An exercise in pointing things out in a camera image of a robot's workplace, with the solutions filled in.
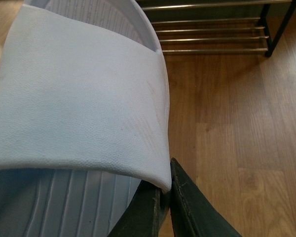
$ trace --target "white slide sandal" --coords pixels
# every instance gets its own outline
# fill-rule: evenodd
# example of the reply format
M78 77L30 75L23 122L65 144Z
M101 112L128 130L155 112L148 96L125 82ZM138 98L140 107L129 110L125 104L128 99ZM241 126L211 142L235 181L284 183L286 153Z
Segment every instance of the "white slide sandal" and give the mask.
M0 62L0 237L106 237L171 189L169 90L134 0L25 1Z

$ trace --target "black metal frame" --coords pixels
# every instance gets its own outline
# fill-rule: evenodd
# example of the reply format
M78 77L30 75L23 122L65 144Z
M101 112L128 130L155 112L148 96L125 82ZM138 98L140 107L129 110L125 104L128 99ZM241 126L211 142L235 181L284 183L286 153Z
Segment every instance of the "black metal frame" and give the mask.
M217 6L237 6L237 5L253 5L253 4L263 4L263 9L258 18L258 26L264 27L263 38L266 39L267 48L245 48L245 49L189 49L189 50L164 50L164 53L206 53L206 52L265 52L266 57L270 57L273 54L273 51L280 40L294 10L296 9L296 0L245 0L245 1L230 1L230 2L211 2L211 3L194 3L194 4L184 4L184 5L158 5L158 6L150 6L148 1L138 0L139 4L141 5L144 11L154 11L154 10L171 10L171 9L188 9L188 8L200 8L200 7L217 7ZM274 39L272 40L270 30L267 23L267 14L269 12L271 4L276 3L283 3L283 2L290 2L289 9L287 10L284 19L275 34ZM215 19L213 21L228 21L230 19ZM173 23L180 23L180 22L200 22L200 21L167 21L167 22L152 22L153 25L157 24L173 24ZM251 37L250 39L256 40L261 39L262 37ZM208 39L168 39L168 40L161 40L161 43L168 43L168 42L187 42L187 41L210 41L215 40L217 41L218 38L208 38ZM230 37L230 38L221 38L219 40L241 40L241 37Z
M284 19L274 37L274 40L272 40L271 38L271 34L270 34L270 30L267 24L267 20L266 20L266 16L268 14L268 11L270 9L271 4L265 4L263 9L262 9L262 13L260 16L260 20L258 21L258 24L261 26L264 26L264 34L266 36L269 36L269 38L266 39L266 43L267 43L267 47L268 47L268 51L265 53L266 57L271 57L273 54L273 51L278 43L278 41L280 40L290 18L292 17L295 9L296 9L296 0L292 0L291 5L289 7L289 9L287 10Z

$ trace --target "metal shoe rack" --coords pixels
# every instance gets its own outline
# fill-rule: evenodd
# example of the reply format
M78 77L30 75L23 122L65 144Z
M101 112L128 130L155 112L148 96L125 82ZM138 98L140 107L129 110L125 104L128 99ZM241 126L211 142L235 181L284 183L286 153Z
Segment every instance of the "metal shoe rack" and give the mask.
M160 42L163 47L164 53L206 53L206 52L225 52L225 53L250 53L250 52L263 52L266 57L270 57L284 31L286 28L295 8L296 0L235 0L235 1L222 1L222 2L197 2L185 3L185 4L173 4L174 1L150 1L150 0L137 0L139 5L142 7L143 11L146 13L151 12L164 12L164 11L173 11L173 10L185 10L192 8L213 8L213 7L236 7L236 6L248 6L248 5L263 5L262 11L259 17L250 17L250 18L227 18L227 19L209 19L209 20L185 20L185 21L157 21L152 22L152 25L155 27L156 32L160 38ZM272 39L269 26L266 20L271 4L274 3L285 3L290 2L290 6L283 18L282 23L280 24L277 33L275 34L274 39ZM253 26L250 27L226 27L226 25L234 22L253 22ZM213 28L193 28L191 26L196 26L199 24L214 24ZM186 29L176 26L189 26ZM202 33L219 33L219 32L250 32L250 36L230 36L230 37L206 37L202 38L199 35ZM193 37L182 37L182 35L188 34ZM196 45L200 43L209 43L216 42L238 42L243 41L261 41L265 40L264 47L246 47L246 48L197 48ZM187 49L178 48L178 44L189 44L190 47Z

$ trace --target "floor plank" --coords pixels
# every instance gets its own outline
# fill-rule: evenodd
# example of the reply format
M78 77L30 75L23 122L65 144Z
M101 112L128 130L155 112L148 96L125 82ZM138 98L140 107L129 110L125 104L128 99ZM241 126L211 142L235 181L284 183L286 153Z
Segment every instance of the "floor plank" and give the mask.
M197 181L214 208L244 235L233 125L197 125Z
M296 236L282 171L239 169L245 236Z
M196 57L196 121L231 123L224 55Z
M170 86L169 146L196 180L195 62L167 62Z
M227 56L227 68L238 165L280 170L274 124L257 56Z

